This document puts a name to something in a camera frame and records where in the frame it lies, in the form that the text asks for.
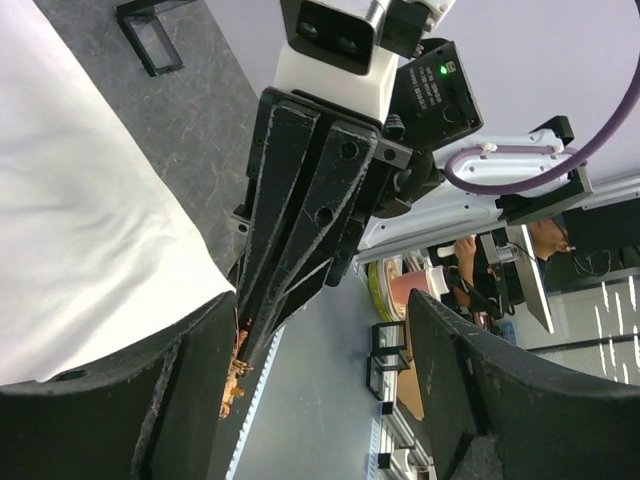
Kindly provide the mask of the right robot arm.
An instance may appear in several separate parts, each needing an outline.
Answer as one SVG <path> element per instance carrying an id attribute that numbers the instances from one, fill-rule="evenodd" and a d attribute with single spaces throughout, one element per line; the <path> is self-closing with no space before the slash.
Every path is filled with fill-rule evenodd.
<path id="1" fill-rule="evenodd" d="M 236 212 L 247 232 L 239 359 L 266 349 L 354 259 L 525 224 L 591 196 L 587 160 L 638 99 L 632 81 L 604 127 L 574 150 L 562 117 L 519 137 L 480 135 L 450 41 L 423 41 L 406 65 L 375 48 L 362 75 L 284 46 L 259 101 L 248 190 Z"/>

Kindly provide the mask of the white t-shirt with flower print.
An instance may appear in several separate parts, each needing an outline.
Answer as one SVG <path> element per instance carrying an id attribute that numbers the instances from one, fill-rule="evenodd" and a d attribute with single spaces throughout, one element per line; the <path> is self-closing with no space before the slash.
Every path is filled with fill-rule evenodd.
<path id="1" fill-rule="evenodd" d="M 1 381 L 44 382 L 229 292 L 44 14 L 1 5 Z"/>

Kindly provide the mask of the red glitter brooch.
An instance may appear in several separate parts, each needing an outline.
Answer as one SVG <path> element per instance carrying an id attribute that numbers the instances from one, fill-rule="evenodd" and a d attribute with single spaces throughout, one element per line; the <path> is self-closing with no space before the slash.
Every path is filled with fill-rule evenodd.
<path id="1" fill-rule="evenodd" d="M 227 370 L 225 387 L 218 415 L 219 419 L 227 418 L 231 414 L 234 400 L 244 396 L 244 389 L 239 385 L 239 379 L 254 369 L 254 367 L 247 362 L 238 359 L 238 352 L 244 345 L 248 334 L 248 328 L 242 328 L 237 332 L 231 361 Z"/>

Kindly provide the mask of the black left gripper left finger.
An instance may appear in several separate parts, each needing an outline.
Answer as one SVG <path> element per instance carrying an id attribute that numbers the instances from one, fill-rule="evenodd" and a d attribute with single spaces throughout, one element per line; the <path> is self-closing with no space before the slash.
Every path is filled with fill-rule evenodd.
<path id="1" fill-rule="evenodd" d="M 3 386 L 2 478 L 206 478 L 235 331 L 221 294 L 100 360 Z"/>

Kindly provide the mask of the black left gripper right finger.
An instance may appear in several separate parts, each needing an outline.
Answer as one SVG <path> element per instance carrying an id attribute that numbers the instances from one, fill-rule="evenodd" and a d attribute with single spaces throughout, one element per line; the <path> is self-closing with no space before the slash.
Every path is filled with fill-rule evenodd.
<path id="1" fill-rule="evenodd" d="M 638 478 L 638 387 L 544 360 L 419 290 L 408 320 L 438 478 Z"/>

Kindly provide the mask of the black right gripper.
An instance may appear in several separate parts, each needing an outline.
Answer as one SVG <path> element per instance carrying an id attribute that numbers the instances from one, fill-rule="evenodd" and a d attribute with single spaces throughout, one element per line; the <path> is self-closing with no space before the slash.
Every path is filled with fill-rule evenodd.
<path id="1" fill-rule="evenodd" d="M 338 284 L 370 219 L 405 213 L 441 182 L 438 148 L 482 126 L 455 45 L 421 49 L 399 68 L 382 123 L 302 92 L 262 93 L 238 210 L 249 224 L 240 360 L 251 363 L 293 312 Z"/>

